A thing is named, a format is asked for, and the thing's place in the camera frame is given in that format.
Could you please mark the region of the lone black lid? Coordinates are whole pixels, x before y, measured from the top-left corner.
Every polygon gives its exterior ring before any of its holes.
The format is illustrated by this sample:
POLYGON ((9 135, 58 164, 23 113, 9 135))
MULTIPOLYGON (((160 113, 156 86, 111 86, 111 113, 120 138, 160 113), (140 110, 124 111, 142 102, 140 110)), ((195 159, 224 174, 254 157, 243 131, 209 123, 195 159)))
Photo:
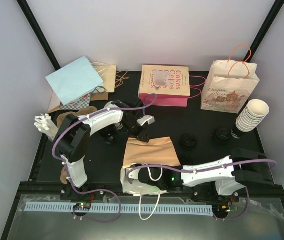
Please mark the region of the lone black lid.
POLYGON ((180 156, 179 161, 182 166, 192 166, 193 165, 193 160, 192 158, 188 156, 180 156))
POLYGON ((185 133, 180 137, 179 144, 185 150, 193 150, 196 148, 197 138, 191 133, 185 133))

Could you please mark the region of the lone black lid centre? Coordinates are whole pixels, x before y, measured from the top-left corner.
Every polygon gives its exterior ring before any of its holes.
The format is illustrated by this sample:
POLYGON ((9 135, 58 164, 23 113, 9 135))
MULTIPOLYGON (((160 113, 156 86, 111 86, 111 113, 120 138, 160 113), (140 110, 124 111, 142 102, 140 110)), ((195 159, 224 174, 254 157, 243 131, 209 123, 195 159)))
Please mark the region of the lone black lid centre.
POLYGON ((193 165, 193 160, 192 158, 188 156, 180 156, 179 161, 182 166, 192 166, 193 165))

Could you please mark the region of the pulp carrier near front edge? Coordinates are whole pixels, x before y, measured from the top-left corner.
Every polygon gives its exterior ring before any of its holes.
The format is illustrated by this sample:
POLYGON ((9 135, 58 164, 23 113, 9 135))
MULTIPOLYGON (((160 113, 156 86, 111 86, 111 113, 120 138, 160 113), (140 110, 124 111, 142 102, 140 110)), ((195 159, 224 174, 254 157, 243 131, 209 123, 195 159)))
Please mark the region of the pulp carrier near front edge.
POLYGON ((64 185, 68 184, 67 181, 67 173, 65 167, 62 168, 61 173, 60 173, 60 182, 64 185))

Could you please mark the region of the stack of black lids left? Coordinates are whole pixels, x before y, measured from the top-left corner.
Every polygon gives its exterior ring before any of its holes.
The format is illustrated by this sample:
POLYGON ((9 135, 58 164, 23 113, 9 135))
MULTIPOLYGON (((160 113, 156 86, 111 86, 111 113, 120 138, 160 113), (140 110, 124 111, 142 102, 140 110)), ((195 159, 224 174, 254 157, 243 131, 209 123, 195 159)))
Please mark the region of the stack of black lids left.
POLYGON ((100 137, 104 140, 105 144, 113 146, 116 144, 117 133, 113 126, 107 126, 99 130, 100 137))

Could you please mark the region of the right black frame post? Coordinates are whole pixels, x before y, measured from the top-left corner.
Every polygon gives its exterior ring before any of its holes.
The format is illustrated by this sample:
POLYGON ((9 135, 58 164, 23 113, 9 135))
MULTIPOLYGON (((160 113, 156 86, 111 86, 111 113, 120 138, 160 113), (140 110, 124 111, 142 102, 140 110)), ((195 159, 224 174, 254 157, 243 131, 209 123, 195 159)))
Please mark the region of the right black frame post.
POLYGON ((248 63, 251 62, 252 58, 254 57, 255 53, 257 52, 259 46, 261 45, 262 41, 264 40, 266 34, 268 33, 270 27, 272 26, 273 22, 275 21, 277 15, 279 14, 280 10, 284 5, 284 0, 275 0, 274 4, 272 5, 269 13, 267 14, 263 24, 261 25, 256 37, 254 38, 250 50, 244 57, 244 61, 248 63))

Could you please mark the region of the kraft bag with white handles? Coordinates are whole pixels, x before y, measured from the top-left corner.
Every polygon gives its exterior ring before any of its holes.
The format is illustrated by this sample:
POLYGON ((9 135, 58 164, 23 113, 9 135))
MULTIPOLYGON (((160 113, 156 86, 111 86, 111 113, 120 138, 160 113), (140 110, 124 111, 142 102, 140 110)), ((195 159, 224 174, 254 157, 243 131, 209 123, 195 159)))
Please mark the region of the kraft bag with white handles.
POLYGON ((140 170, 135 170, 130 173, 129 177, 133 180, 130 184, 125 177, 125 173, 136 167, 137 165, 164 165, 170 167, 180 166, 175 148, 170 137, 162 137, 151 139, 149 142, 138 141, 135 138, 129 138, 126 143, 123 166, 120 171, 120 182, 122 184, 122 191, 133 196, 150 195, 157 196, 157 202, 152 210, 152 213, 147 217, 141 216, 141 202, 138 205, 139 218, 146 221, 152 217, 159 204, 160 196, 167 193, 166 190, 161 190, 157 186, 144 184, 138 179, 140 170))

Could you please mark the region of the black front rail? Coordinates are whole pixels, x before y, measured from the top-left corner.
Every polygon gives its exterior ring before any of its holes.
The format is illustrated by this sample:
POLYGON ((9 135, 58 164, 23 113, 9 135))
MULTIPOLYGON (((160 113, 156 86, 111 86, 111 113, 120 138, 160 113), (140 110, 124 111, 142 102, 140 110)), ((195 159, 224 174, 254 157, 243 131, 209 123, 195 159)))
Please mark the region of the black front rail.
MULTIPOLYGON (((128 196, 127 193, 123 193, 122 186, 119 183, 111 184, 95 184, 86 183, 83 187, 78 189, 80 192, 87 192, 91 190, 97 190, 94 193, 94 200, 100 200, 103 196, 110 196, 106 190, 114 192, 118 196, 128 196)), ((248 188, 249 196, 251 198, 283 198, 284 190, 280 185, 268 185, 268 186, 250 186, 248 188)), ((85 201, 88 202, 91 197, 83 196, 75 193, 70 185, 64 185, 56 182, 21 182, 16 196, 21 195, 54 195, 61 200, 85 201)), ((217 196, 215 190, 215 184, 204 183, 200 186, 193 188, 184 188, 181 191, 174 191, 165 194, 166 197, 183 197, 190 198, 192 200, 199 200, 200 202, 215 202, 221 201, 221 197, 217 196)))

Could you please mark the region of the black frame post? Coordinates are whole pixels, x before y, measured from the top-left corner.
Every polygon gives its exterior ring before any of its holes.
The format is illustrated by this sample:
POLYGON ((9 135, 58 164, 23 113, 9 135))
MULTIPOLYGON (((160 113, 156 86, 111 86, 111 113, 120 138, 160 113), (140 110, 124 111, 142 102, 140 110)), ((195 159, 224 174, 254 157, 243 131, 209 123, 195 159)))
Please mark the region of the black frame post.
POLYGON ((277 15, 279 14, 280 10, 284 5, 284 0, 275 0, 274 4, 272 5, 269 13, 267 14, 263 24, 261 25, 256 37, 254 38, 250 50, 244 57, 244 61, 248 63, 251 62, 252 58, 254 57, 255 53, 257 52, 259 46, 261 45, 262 41, 264 40, 266 34, 268 33, 270 27, 272 26, 273 22, 275 21, 277 15))
POLYGON ((61 67, 49 45, 47 42, 45 35, 43 34, 31 8, 29 7, 26 0, 16 0, 18 6, 20 7, 22 13, 24 14, 27 22, 29 23, 33 33, 35 34, 38 42, 40 43, 42 49, 44 50, 48 60, 50 61, 54 70, 59 70, 61 67))

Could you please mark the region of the cream bear paper bag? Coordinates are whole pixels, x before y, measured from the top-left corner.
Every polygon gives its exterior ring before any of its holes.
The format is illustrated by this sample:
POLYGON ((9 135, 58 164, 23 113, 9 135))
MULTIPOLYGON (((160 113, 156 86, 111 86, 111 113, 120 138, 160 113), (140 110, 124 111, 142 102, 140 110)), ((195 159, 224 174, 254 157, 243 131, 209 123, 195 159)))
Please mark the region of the cream bear paper bag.
POLYGON ((212 63, 201 93, 202 110, 237 114, 258 83, 257 64, 249 63, 252 55, 243 61, 216 60, 212 63))

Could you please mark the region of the brown flat paper bag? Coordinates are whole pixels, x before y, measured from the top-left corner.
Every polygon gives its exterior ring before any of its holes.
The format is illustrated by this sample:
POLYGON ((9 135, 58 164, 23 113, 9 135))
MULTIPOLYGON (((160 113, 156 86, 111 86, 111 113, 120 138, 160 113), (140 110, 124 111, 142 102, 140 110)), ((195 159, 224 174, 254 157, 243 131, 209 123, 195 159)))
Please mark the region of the brown flat paper bag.
MULTIPOLYGON (((129 77, 127 77, 127 71, 118 71, 116 72, 115 75, 115 86, 114 89, 122 86, 124 84, 124 80, 129 79, 129 77)), ((108 100, 108 93, 94 93, 91 95, 90 98, 91 101, 106 101, 108 100)))

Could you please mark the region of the small circuit board right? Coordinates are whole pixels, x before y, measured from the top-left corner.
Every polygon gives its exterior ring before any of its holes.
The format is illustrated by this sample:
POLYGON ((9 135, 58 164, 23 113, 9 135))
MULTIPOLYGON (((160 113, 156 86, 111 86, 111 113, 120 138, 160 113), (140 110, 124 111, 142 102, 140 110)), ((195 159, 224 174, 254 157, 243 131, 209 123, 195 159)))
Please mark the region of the small circuit board right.
POLYGON ((213 205, 212 211, 214 214, 225 214, 229 212, 233 212, 238 210, 239 205, 235 203, 231 203, 228 205, 213 205))

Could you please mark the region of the right stack of paper cups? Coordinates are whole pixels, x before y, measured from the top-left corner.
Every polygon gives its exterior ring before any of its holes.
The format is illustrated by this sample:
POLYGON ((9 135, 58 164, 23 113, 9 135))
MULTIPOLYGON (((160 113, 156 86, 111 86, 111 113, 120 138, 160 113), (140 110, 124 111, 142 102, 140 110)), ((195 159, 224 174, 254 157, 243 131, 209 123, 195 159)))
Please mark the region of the right stack of paper cups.
POLYGON ((269 106, 259 99, 250 100, 240 115, 237 117, 235 126, 243 133, 254 130, 269 114, 269 106))

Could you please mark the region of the left black frame post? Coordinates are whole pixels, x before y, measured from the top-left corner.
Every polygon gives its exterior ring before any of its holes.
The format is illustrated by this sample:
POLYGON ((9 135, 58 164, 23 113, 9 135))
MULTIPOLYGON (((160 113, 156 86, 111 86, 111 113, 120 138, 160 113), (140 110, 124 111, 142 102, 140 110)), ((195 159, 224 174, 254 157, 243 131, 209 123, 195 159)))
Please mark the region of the left black frame post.
POLYGON ((50 61, 54 70, 59 70, 61 67, 49 45, 47 42, 45 35, 43 34, 31 8, 29 7, 26 0, 16 0, 18 6, 20 7, 22 13, 24 14, 27 22, 29 23, 33 33, 35 34, 38 42, 40 43, 42 49, 44 50, 48 60, 50 61))

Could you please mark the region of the small circuit board left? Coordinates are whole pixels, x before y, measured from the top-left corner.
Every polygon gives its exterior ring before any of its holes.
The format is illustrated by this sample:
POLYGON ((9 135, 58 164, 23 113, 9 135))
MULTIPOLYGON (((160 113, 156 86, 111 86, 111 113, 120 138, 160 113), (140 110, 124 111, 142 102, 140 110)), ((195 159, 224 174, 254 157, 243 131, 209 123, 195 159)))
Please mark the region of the small circuit board left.
POLYGON ((91 208, 90 203, 77 203, 73 206, 74 211, 89 211, 91 208))

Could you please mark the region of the two-cup pulp carrier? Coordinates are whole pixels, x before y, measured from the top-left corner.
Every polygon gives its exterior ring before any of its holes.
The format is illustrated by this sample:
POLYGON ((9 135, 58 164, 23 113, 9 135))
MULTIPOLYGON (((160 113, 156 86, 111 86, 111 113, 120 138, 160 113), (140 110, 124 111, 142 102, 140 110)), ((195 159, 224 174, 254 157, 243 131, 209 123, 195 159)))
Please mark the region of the two-cup pulp carrier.
POLYGON ((65 119, 65 117, 69 114, 72 114, 74 115, 75 117, 78 117, 78 116, 86 116, 88 114, 91 114, 91 113, 94 113, 97 111, 97 108, 94 107, 94 106, 89 106, 89 107, 86 107, 86 108, 83 108, 77 112, 72 112, 72 111, 69 111, 69 112, 65 112, 65 113, 62 113, 60 114, 58 117, 57 117, 57 120, 56 120, 56 123, 57 123, 57 128, 59 129, 63 120, 65 119))

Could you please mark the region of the yellow flat paper bag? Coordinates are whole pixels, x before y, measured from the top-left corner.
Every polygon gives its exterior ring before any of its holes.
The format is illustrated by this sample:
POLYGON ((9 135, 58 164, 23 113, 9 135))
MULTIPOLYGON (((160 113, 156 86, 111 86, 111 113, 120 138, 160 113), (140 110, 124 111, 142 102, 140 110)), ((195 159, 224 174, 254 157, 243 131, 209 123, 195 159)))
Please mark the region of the yellow flat paper bag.
POLYGON ((116 66, 101 62, 93 62, 92 66, 103 80, 106 93, 113 93, 115 91, 116 66))

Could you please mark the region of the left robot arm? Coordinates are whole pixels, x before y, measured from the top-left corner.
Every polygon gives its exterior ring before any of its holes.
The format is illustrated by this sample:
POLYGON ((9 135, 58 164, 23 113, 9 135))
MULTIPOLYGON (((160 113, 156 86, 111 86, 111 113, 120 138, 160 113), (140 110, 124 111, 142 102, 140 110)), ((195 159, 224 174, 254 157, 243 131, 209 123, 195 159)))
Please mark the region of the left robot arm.
POLYGON ((96 112, 80 116, 71 113, 65 117, 53 139, 52 157, 65 167, 67 181, 73 185, 73 196, 82 200, 89 194, 84 158, 90 137, 109 126, 121 124, 133 138, 149 142, 147 127, 155 122, 155 118, 150 115, 138 117, 137 113, 151 105, 139 102, 137 106, 128 106, 115 100, 96 112))

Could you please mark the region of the light blue paper bag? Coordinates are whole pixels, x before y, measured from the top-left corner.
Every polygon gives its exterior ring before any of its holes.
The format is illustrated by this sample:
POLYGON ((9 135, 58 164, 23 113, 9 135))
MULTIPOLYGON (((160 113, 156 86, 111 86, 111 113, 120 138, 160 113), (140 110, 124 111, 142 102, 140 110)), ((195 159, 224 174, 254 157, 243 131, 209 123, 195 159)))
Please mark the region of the light blue paper bag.
POLYGON ((105 73, 105 67, 94 69, 89 60, 82 56, 45 79, 61 104, 67 105, 98 89, 104 92, 101 76, 105 73))

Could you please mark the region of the small circuit board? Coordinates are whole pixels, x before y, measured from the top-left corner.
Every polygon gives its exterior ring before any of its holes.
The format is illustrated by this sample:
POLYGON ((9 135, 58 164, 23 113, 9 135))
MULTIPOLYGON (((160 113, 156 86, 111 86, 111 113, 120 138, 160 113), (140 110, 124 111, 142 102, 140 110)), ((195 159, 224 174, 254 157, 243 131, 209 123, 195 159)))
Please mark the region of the small circuit board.
POLYGON ((89 211, 91 208, 90 203, 77 203, 73 206, 74 211, 89 211))
POLYGON ((231 203, 228 205, 213 205, 212 211, 214 214, 225 214, 229 212, 233 212, 238 210, 239 205, 235 203, 231 203))

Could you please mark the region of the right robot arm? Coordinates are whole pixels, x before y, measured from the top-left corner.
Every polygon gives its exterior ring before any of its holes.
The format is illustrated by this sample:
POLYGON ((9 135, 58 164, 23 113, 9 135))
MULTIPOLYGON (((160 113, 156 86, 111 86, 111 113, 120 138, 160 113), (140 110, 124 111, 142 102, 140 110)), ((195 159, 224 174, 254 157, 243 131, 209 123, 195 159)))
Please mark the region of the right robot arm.
POLYGON ((128 177, 166 192, 213 183, 215 185, 210 187, 209 195, 219 202, 244 187, 272 185, 271 171, 275 167, 277 162, 263 153, 234 149, 230 155, 213 162, 179 167, 144 167, 132 171, 128 177))

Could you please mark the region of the pink cakes paper bag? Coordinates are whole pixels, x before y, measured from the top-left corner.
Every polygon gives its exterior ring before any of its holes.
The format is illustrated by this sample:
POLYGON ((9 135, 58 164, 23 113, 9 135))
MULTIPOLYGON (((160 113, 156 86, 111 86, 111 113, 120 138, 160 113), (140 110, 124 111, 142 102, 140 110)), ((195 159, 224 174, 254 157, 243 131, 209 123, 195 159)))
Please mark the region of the pink cakes paper bag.
POLYGON ((155 101, 155 106, 186 107, 190 91, 205 84, 190 85, 190 78, 185 66, 143 65, 138 97, 145 105, 155 101))

